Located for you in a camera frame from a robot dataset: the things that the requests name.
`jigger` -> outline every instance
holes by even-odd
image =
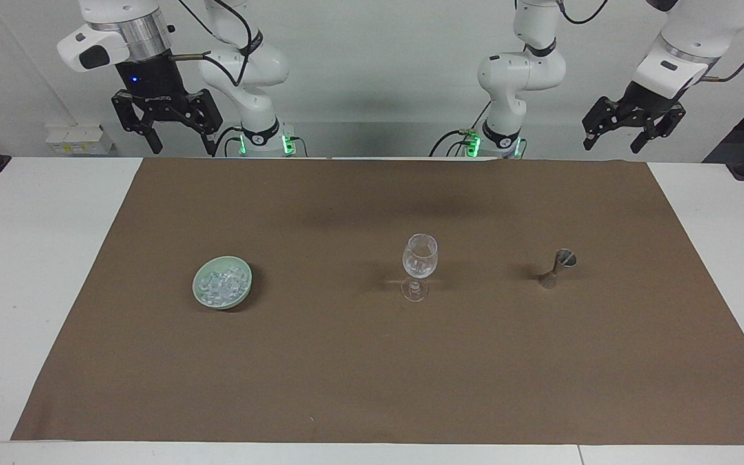
[[[553,289],[559,273],[567,268],[573,268],[575,266],[575,253],[567,249],[558,250],[555,253],[555,263],[553,264],[552,271],[548,271],[545,274],[538,276],[538,283],[540,283],[541,287],[545,289]]]

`wine glass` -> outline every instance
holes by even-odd
[[[416,234],[404,250],[404,270],[410,275],[401,282],[401,294],[410,302],[420,302],[429,294],[425,282],[438,267],[438,242],[428,234]]]

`wine glass base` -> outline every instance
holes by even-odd
[[[420,302],[429,294],[429,285],[425,280],[407,278],[401,282],[401,295],[410,302]]]

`black band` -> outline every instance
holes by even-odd
[[[251,130],[243,129],[243,134],[246,138],[249,138],[252,144],[262,147],[266,145],[269,139],[273,138],[280,131],[280,121],[277,118],[274,119],[274,125],[269,129],[261,130],[260,132],[251,132]]]
[[[519,139],[519,134],[521,134],[521,131],[519,130],[515,134],[510,134],[509,136],[505,136],[504,134],[499,134],[495,130],[490,129],[489,126],[487,126],[487,121],[484,121],[484,126],[482,127],[484,131],[484,135],[487,136],[490,141],[495,144],[496,147],[499,149],[508,149],[513,146],[514,142]]]
[[[553,43],[550,44],[550,46],[547,47],[546,49],[539,50],[537,48],[530,47],[530,44],[525,44],[524,47],[526,48],[526,50],[529,50],[530,53],[532,53],[532,55],[537,56],[539,58],[543,58],[545,56],[550,55],[551,53],[553,53],[553,50],[555,50],[555,39],[553,39]]]
[[[255,50],[257,50],[257,47],[260,47],[260,45],[262,44],[263,44],[263,32],[262,30],[258,30],[257,35],[252,37],[251,43],[237,51],[239,51],[240,55],[243,55],[243,56],[251,55],[254,53]]]

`white wall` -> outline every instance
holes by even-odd
[[[177,26],[175,52],[216,46],[176,0],[160,3],[167,21]],[[200,0],[188,3],[204,16]],[[584,17],[597,4],[569,0],[567,7]],[[425,153],[445,129],[469,126],[486,103],[476,79],[481,59],[522,47],[513,37],[510,0],[252,0],[251,9],[266,40],[292,61],[289,81],[269,92],[283,118],[302,123],[299,135],[310,130],[310,150],[319,156]],[[79,123],[106,126],[122,156],[150,154],[142,138],[116,123],[110,97],[121,81],[115,70],[77,74],[56,56],[56,42],[83,22],[75,0],[0,0],[0,18],[6,29],[0,30],[0,148],[47,155],[44,124],[65,121],[70,111]],[[677,132],[639,156],[628,149],[636,130],[606,135],[592,152],[581,146],[582,116],[601,95],[621,97],[664,20],[643,0],[616,0],[588,26],[563,21],[559,47],[568,61],[566,80],[560,88],[525,95],[529,157],[698,162],[708,155],[744,116],[744,73],[731,83],[703,83],[688,91],[683,99],[688,116]],[[14,56],[22,53],[26,58]],[[744,32],[715,73],[725,76],[742,59]],[[195,65],[181,68],[189,90],[203,87]],[[236,120],[221,94],[216,100],[225,117]],[[401,124],[333,124],[368,121]],[[203,155],[191,130],[160,128],[163,156]],[[5,136],[5,129],[14,136]],[[384,139],[386,148],[382,153],[376,143],[334,144],[331,132],[336,141]]]

